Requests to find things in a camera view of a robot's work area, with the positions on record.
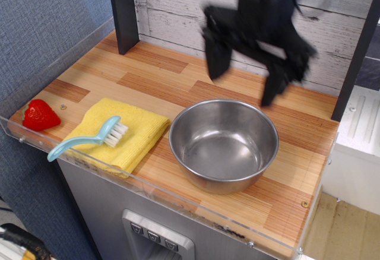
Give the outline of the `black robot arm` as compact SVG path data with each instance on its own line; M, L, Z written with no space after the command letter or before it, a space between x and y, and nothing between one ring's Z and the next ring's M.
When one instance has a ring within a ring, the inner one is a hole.
M267 67L262 106L269 106L292 81L302 81L316 50L292 23L296 0L238 0L237 8L208 5L203 29L208 75L221 77L235 50Z

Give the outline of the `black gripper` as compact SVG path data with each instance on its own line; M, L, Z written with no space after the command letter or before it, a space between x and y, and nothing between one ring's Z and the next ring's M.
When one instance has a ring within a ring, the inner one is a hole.
M221 77L235 50L268 69L261 106L270 106L291 81L302 81L316 50L292 23L296 0L238 0L237 8L207 5L203 29L208 75Z

